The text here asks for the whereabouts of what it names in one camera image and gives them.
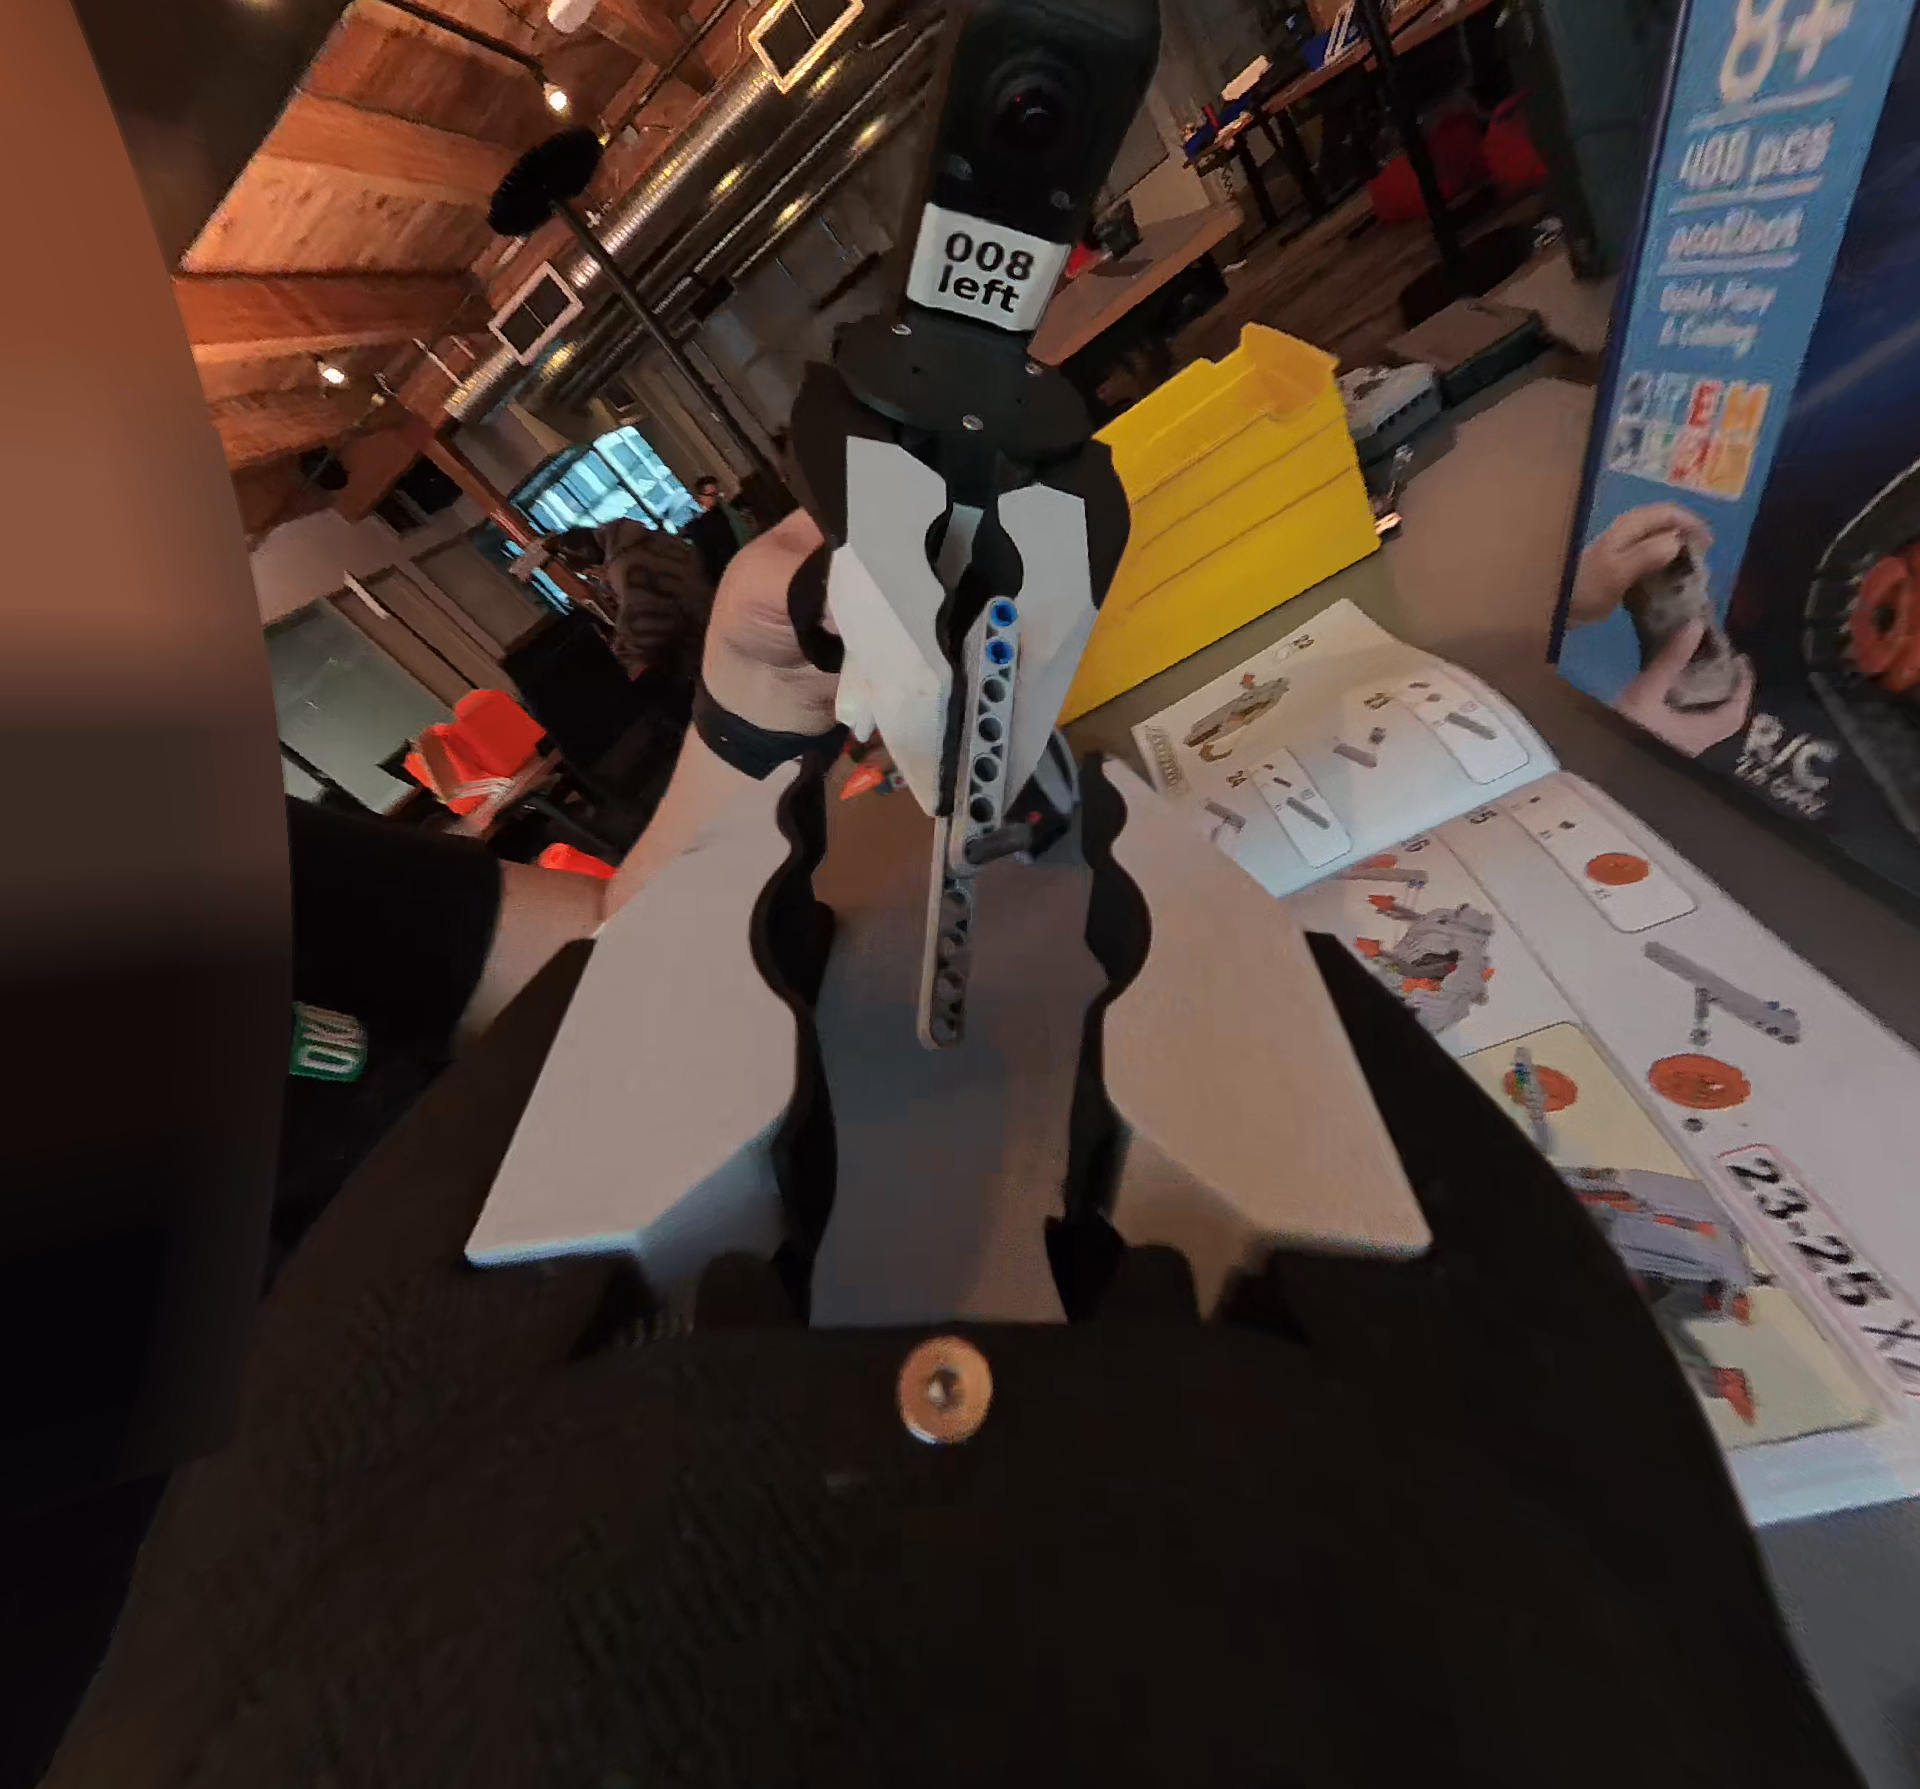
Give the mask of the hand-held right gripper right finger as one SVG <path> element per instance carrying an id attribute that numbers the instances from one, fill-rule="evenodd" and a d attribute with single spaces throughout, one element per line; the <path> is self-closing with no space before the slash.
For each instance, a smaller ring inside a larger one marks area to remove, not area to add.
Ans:
<path id="1" fill-rule="evenodd" d="M 1424 1211 L 1287 907 L 1132 764 L 1078 768 L 1086 1009 L 1047 1245 L 1418 1258 Z"/>

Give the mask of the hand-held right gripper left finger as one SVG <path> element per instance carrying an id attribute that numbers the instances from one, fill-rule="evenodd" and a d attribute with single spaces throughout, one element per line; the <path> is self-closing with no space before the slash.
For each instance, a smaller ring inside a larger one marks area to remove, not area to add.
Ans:
<path id="1" fill-rule="evenodd" d="M 812 749 L 750 782 L 606 923 L 471 1269 L 630 1258 L 647 1287 L 692 1287 L 712 1258 L 761 1255 L 812 1282 L 835 1199 L 827 768 Z"/>

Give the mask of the grey perforated toy beam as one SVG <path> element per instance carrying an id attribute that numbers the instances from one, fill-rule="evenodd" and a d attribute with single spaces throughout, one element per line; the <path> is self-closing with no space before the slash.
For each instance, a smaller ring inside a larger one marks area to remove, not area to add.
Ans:
<path id="1" fill-rule="evenodd" d="M 950 688 L 950 757 L 947 812 L 932 822 L 922 971 L 917 971 L 917 1041 L 950 1050 L 968 1024 L 973 970 L 973 879 L 1007 822 L 1007 749 L 1018 683 L 1018 602 L 992 596 L 962 643 Z"/>

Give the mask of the person's left forearm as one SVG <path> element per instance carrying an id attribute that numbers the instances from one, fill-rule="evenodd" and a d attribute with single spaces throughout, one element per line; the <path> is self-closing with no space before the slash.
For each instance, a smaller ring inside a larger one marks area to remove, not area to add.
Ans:
<path id="1" fill-rule="evenodd" d="M 598 934 L 672 859 L 705 847 L 722 827 L 742 822 L 747 804 L 771 804 L 776 778 L 788 774 L 797 774 L 797 761 L 750 778 L 686 734 L 651 827 L 614 875 L 502 860 L 492 941 L 464 1016 L 491 1024 L 565 944 Z"/>

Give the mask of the grey desk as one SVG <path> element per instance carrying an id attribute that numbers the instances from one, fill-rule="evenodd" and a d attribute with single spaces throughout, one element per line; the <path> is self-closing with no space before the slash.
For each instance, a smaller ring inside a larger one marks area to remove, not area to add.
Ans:
<path id="1" fill-rule="evenodd" d="M 1406 535 L 1287 597 L 1199 661 L 1073 723 L 1078 746 L 1133 757 L 1128 723 L 1275 643 L 1335 597 L 1350 597 L 1406 643 L 1482 671 L 1513 695 L 1547 746 L 1616 816 L 1639 816 L 1682 865 L 1759 919 L 1802 971 L 1821 971 L 1867 1026 L 1872 1064 L 1843 1068 L 1845 1100 L 1879 1125 L 1885 1176 L 1863 1148 L 1802 1151 L 1867 1249 L 1917 1287 L 1917 923 L 1790 847 L 1751 807 L 1708 794 L 1627 744 L 1547 668 L 1552 597 L 1568 545 L 1575 469 L 1590 391 L 1541 378 L 1466 411 L 1406 483 Z M 1060 1318 L 1043 1211 L 1060 1199 L 1067 1107 L 1078 1017 L 1102 983 L 1086 948 L 1088 865 L 1067 836 L 1039 860 L 1007 859 L 979 879 L 968 1039 L 914 1041 L 914 962 L 932 827 L 908 794 L 827 804 L 823 900 L 835 944 L 823 1000 L 840 1110 L 840 1184 L 817 1265 L 817 1307 L 835 1326 L 908 1318 Z M 1917 1690 L 1920 1533 L 1917 1417 L 1828 1440 L 1737 1451 L 1766 1578 L 1790 1613 L 1834 1714 L 1849 1728 L 1895 1719 Z"/>

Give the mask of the person's left hand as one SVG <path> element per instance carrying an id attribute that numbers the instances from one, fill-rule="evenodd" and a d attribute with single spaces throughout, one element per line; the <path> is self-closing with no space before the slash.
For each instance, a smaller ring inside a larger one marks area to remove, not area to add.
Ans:
<path id="1" fill-rule="evenodd" d="M 788 618 L 792 572 L 823 549 L 817 520 L 792 506 L 734 551 L 712 602 L 703 683 L 767 734 L 823 738 L 835 723 L 835 671 L 801 653 Z"/>

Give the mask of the black wristband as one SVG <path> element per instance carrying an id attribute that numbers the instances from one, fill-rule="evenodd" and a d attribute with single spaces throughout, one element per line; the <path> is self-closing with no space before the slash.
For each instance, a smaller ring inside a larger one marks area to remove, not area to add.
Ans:
<path id="1" fill-rule="evenodd" d="M 738 711 L 713 702 L 705 678 L 692 691 L 692 734 L 722 764 L 728 764 L 734 774 L 750 782 L 771 778 L 779 764 L 792 764 L 812 757 L 823 744 L 829 744 L 829 734 L 792 734 L 792 728 L 767 728 L 757 718 L 742 718 Z"/>

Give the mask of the yellow plastic bin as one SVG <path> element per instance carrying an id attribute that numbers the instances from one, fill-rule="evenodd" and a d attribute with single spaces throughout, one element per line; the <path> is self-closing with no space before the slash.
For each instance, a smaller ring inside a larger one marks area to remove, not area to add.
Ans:
<path id="1" fill-rule="evenodd" d="M 1247 322 L 1092 431 L 1132 535 L 1060 723 L 1382 551 L 1335 356 Z"/>

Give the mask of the long background table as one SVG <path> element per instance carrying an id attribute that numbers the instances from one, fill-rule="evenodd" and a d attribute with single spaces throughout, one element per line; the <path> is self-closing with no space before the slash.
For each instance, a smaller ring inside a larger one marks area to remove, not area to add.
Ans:
<path id="1" fill-rule="evenodd" d="M 1165 215 L 1142 228 L 1142 245 L 1114 261 L 1092 261 L 1060 281 L 1031 337 L 1031 360 L 1067 362 L 1106 337 L 1128 313 L 1142 313 L 1187 266 L 1213 257 L 1219 245 L 1241 234 L 1237 208 L 1203 208 Z"/>

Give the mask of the person's black garment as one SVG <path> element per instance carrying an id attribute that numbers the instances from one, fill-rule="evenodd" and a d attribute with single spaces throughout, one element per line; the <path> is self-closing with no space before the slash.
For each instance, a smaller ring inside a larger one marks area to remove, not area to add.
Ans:
<path id="1" fill-rule="evenodd" d="M 502 865 L 485 844 L 288 799 L 292 1068 L 266 1274 L 454 1060 Z"/>

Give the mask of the toy instruction booklet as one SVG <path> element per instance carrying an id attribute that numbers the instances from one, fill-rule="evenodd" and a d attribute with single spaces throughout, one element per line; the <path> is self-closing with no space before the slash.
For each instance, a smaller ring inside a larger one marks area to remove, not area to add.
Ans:
<path id="1" fill-rule="evenodd" d="M 1917 1500 L 1917 1048 L 1347 597 L 1132 744 L 1560 1168 L 1759 1525 Z"/>

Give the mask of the orange striped object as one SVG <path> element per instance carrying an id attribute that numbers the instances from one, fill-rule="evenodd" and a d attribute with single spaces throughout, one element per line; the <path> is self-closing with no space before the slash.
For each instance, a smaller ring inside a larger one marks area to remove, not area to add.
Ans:
<path id="1" fill-rule="evenodd" d="M 499 688 L 477 688 L 454 718 L 422 728 L 397 768 L 446 816 L 499 816 L 524 768 L 538 764 L 547 734 Z"/>

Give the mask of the dark grey case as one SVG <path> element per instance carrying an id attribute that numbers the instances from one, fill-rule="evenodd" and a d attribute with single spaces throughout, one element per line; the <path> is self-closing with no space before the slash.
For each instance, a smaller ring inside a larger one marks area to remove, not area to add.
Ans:
<path id="1" fill-rule="evenodd" d="M 1440 404 L 1459 411 L 1478 391 L 1505 382 L 1552 346 L 1534 309 L 1454 300 L 1385 346 L 1388 362 L 1420 362 Z"/>

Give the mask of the black round ceiling fixture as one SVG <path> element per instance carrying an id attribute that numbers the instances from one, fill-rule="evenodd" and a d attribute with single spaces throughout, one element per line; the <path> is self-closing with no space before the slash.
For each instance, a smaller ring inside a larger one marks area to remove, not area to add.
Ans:
<path id="1" fill-rule="evenodd" d="M 502 170 L 491 200 L 491 210 L 485 210 L 491 228 L 499 240 L 535 234 L 547 215 L 560 215 L 590 188 L 598 162 L 606 162 L 606 144 L 590 124 L 566 124 L 547 135 L 543 144 L 524 145 Z"/>

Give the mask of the blue toy product box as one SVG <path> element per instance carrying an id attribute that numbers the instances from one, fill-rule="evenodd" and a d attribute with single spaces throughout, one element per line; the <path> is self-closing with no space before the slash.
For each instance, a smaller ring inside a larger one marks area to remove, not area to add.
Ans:
<path id="1" fill-rule="evenodd" d="M 1917 0 L 1684 0 L 1552 662 L 1920 887 Z"/>

